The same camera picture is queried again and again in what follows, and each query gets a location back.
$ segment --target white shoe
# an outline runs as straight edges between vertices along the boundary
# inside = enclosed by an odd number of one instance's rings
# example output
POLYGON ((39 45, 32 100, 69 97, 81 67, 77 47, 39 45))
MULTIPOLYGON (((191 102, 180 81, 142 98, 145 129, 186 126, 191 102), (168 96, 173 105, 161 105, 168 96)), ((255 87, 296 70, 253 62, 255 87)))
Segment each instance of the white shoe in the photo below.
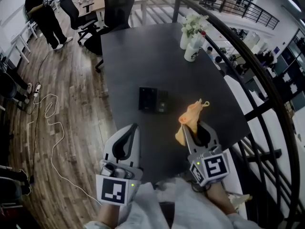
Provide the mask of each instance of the white shoe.
POLYGON ((27 89, 28 94, 31 94, 32 88, 33 88, 32 83, 28 83, 28 89, 27 89))
POLYGON ((73 37, 68 37, 67 38, 67 41, 64 43, 64 44, 66 44, 66 43, 68 43, 68 42, 71 42, 73 40, 73 37))
POLYGON ((57 48, 54 48, 53 50, 59 50, 59 49, 62 49, 63 47, 63 44, 58 44, 57 48))

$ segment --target shoe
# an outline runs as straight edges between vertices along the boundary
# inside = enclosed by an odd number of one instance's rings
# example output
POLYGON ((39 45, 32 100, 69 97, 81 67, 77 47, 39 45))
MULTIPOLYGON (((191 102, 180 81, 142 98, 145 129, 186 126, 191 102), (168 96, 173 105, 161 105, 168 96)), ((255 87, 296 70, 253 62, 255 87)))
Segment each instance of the shoe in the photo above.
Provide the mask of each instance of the shoe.
POLYGON ((23 170, 23 169, 20 169, 20 170, 19 170, 19 173, 20 173, 20 176, 22 176, 22 181, 28 182, 29 177, 28 177, 28 175, 24 172, 24 170, 23 170))
POLYGON ((30 188, 30 186, 21 186, 21 192, 22 195, 28 196, 32 192, 32 189, 30 188))
POLYGON ((53 50, 59 50, 59 49, 62 49, 63 47, 63 44, 58 44, 57 48, 54 48, 53 50))
POLYGON ((70 41, 72 41, 73 40, 73 37, 68 37, 67 38, 67 41, 64 43, 64 44, 66 44, 66 43, 68 43, 68 42, 70 42, 70 41))
POLYGON ((33 88, 32 83, 29 83, 29 84, 28 84, 28 89, 27 89, 28 94, 31 94, 31 93, 32 93, 32 88, 33 88))

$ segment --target dark table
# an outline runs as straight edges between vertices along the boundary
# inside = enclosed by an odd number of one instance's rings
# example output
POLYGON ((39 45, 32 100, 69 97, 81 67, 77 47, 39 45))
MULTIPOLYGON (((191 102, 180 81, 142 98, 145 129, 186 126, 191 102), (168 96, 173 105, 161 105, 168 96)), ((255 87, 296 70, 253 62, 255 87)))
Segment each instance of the dark table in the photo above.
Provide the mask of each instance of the dark table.
POLYGON ((244 115, 225 80, 201 50, 195 62, 184 59, 178 23, 136 27, 102 35, 104 73, 117 129, 137 123, 141 130, 143 181, 172 177, 188 167, 187 147, 175 140, 179 116, 200 98, 200 119, 218 135, 223 150, 250 133, 244 115), (169 92, 170 111, 138 110, 139 86, 169 92))

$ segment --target floor plank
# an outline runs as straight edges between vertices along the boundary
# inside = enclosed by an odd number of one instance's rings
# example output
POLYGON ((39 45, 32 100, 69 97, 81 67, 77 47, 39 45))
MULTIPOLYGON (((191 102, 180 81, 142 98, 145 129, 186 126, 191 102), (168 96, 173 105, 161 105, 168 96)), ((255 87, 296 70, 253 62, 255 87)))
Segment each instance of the floor plank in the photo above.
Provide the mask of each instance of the floor plank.
MULTIPOLYGON (((73 41, 64 45, 59 52, 50 51, 38 76, 39 66, 49 49, 44 37, 31 39, 31 53, 27 54, 30 63, 22 62, 18 73, 33 85, 39 79, 42 84, 40 100, 47 94, 59 97, 56 113, 50 122, 62 122, 65 138, 54 151, 54 165, 64 177, 95 197, 95 174, 100 172, 99 161, 102 159, 103 147, 115 132, 108 90, 103 73, 98 74, 94 69, 100 58, 78 45, 78 34, 71 29, 67 14, 60 9, 56 17, 63 33, 73 36, 73 41)), ((59 125, 48 126, 44 118, 45 109, 51 101, 55 103, 55 98, 48 97, 40 104, 35 183, 31 186, 32 193, 23 196, 23 202, 44 229, 78 229, 96 217, 99 205, 61 179, 52 168, 52 147, 61 138, 62 131, 59 125)), ((33 108, 30 103, 27 111, 30 112, 33 108)), ((9 164, 15 170, 23 168, 30 176, 38 107, 32 115, 27 115, 10 102, 7 110, 11 133, 14 134, 10 144, 9 164)))

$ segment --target orange plastic bag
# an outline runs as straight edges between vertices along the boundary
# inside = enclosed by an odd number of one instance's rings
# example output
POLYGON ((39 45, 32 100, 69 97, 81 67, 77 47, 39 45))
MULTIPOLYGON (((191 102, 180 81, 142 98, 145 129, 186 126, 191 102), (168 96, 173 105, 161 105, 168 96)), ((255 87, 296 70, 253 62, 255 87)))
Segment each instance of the orange plastic bag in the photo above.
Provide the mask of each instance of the orange plastic bag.
POLYGON ((204 104, 202 104, 202 100, 200 99, 194 104, 191 104, 187 107, 187 111, 179 117, 179 122, 181 123, 181 127, 179 131, 176 133, 175 137, 177 141, 185 146, 185 139, 183 135, 182 125, 187 125, 192 132, 197 134, 197 122, 199 119, 199 114, 202 111, 204 107, 210 106, 210 103, 207 101, 204 104))

